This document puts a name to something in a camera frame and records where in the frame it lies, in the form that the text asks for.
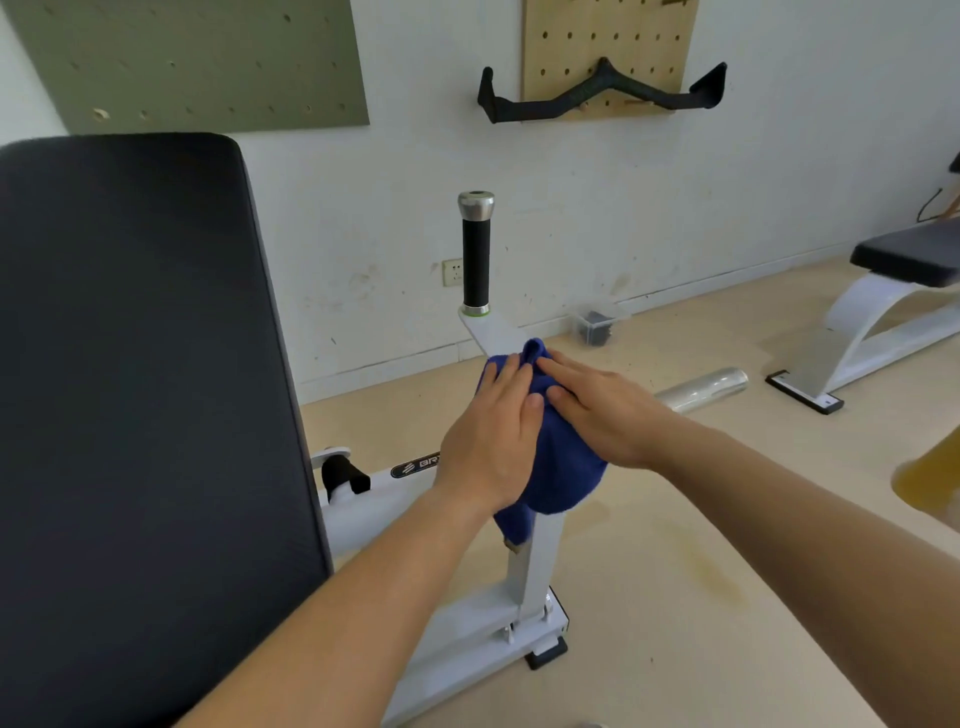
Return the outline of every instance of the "electrical outlet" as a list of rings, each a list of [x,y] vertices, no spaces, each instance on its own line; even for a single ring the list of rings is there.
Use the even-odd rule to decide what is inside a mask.
[[[444,286],[464,284],[464,260],[461,257],[444,261]]]

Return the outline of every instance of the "black cushion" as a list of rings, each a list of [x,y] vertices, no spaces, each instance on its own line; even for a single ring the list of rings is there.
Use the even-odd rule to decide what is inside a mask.
[[[240,151],[0,150],[0,723],[170,723],[330,573]]]
[[[850,262],[887,278],[943,288],[960,281],[960,218],[866,240]]]

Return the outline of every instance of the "floor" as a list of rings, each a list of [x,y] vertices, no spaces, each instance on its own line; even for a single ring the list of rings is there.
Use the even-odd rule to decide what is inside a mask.
[[[960,336],[843,388],[846,407],[829,417],[763,382],[860,273],[832,261],[639,314],[603,349],[566,337],[550,343],[654,391],[742,367],[750,388],[697,420],[960,556],[960,534],[890,489],[899,463],[960,422]],[[917,294],[881,325],[945,295]],[[307,405],[310,446],[350,445],[368,472],[432,452],[467,405],[481,365],[461,362]],[[448,598],[502,578],[504,563],[498,533],[487,527]],[[565,656],[538,672],[522,662],[507,667],[412,725],[880,725],[736,551],[656,475],[608,469],[566,520],[552,586],[570,616]]]

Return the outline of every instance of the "white bench leg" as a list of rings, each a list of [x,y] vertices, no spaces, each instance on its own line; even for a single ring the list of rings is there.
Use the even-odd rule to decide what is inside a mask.
[[[840,379],[856,348],[884,313],[920,288],[916,283],[867,274],[837,299],[796,365],[768,376],[767,381],[824,414],[839,409],[843,401],[827,392],[842,386]]]

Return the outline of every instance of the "pegboard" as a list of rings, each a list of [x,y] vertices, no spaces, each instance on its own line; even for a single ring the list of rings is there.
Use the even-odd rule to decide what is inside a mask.
[[[71,133],[369,124],[349,0],[3,0]]]
[[[698,0],[525,0],[523,101],[589,78],[606,56],[620,73],[678,93]],[[619,91],[597,94],[562,119],[670,113]]]

